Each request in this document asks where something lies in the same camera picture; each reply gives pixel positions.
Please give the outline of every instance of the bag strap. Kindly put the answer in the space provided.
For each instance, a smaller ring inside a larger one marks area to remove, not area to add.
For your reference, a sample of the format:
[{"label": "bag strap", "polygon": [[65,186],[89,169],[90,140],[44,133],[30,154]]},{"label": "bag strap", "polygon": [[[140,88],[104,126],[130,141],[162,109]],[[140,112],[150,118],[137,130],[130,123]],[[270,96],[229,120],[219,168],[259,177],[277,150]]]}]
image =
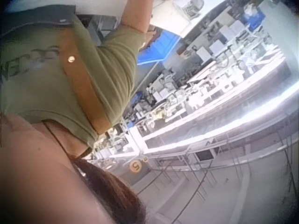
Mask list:
[{"label": "bag strap", "polygon": [[70,28],[60,30],[60,60],[77,101],[98,135],[112,127],[104,106],[94,91],[86,65],[82,61],[76,46],[75,37]]}]

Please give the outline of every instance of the yellow round sign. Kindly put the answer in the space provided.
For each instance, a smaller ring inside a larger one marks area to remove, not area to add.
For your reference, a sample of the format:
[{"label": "yellow round sign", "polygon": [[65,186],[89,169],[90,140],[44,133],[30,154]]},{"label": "yellow round sign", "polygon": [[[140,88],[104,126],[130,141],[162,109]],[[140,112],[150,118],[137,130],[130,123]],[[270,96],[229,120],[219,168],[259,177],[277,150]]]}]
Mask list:
[{"label": "yellow round sign", "polygon": [[134,160],[130,163],[130,170],[133,173],[139,173],[141,169],[142,169],[142,164],[139,160]]},{"label": "yellow round sign", "polygon": [[148,157],[147,157],[147,156],[145,156],[145,157],[142,159],[142,161],[143,161],[143,162],[148,162],[148,161],[149,161],[149,159],[148,159]]}]

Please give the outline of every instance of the dark hair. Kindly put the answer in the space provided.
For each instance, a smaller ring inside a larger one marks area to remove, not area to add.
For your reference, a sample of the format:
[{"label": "dark hair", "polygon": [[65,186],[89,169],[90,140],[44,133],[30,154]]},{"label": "dark hair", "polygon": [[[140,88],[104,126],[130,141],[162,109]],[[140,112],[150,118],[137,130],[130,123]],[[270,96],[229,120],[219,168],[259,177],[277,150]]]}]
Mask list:
[{"label": "dark hair", "polygon": [[83,181],[117,224],[144,224],[146,211],[138,196],[113,174],[83,159],[72,159]]}]

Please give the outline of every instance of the person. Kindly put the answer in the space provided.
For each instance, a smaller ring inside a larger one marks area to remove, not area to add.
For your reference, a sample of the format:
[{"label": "person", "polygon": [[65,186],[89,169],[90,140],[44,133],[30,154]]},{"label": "person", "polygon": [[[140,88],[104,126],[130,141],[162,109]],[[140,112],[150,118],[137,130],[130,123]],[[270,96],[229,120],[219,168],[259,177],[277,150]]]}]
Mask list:
[{"label": "person", "polygon": [[128,0],[100,47],[72,6],[2,16],[0,153],[11,223],[145,222],[129,187],[80,157],[130,100],[152,7]]}]

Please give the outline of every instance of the neck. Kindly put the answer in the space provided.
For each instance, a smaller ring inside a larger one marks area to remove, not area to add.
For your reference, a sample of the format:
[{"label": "neck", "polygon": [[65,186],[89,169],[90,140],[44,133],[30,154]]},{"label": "neck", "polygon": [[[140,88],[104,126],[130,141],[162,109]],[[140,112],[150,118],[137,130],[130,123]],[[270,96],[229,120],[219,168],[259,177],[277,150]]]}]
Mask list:
[{"label": "neck", "polygon": [[33,127],[43,133],[46,137],[50,138],[53,142],[58,144],[59,147],[62,146],[68,155],[77,158],[88,149],[88,146],[84,142],[75,137],[61,124],[53,120],[46,121],[45,123],[53,134],[47,129],[44,123],[34,124]]}]

